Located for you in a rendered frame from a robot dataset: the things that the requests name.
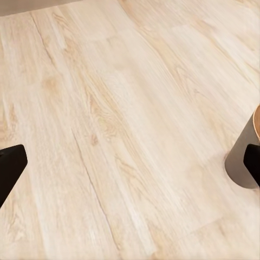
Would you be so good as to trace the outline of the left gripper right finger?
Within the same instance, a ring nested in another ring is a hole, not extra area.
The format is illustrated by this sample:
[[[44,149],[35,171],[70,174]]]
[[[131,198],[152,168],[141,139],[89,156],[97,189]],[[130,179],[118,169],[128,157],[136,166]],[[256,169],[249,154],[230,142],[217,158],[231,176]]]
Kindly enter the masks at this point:
[[[248,171],[260,186],[260,146],[248,144],[243,161]]]

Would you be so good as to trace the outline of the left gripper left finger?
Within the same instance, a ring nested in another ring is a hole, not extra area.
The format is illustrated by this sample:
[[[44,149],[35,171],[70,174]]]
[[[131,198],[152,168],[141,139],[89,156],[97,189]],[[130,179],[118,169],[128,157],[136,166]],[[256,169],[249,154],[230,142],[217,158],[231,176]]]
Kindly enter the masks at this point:
[[[0,150],[0,208],[28,164],[24,145]]]

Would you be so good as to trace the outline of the trash can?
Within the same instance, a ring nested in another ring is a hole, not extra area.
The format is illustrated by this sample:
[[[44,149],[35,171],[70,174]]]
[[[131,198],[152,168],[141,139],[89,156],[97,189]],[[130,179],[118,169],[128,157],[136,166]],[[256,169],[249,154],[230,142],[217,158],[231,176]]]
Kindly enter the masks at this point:
[[[260,146],[260,105],[256,108],[240,137],[225,159],[228,176],[246,189],[260,188],[257,181],[244,165],[244,154],[248,144]]]

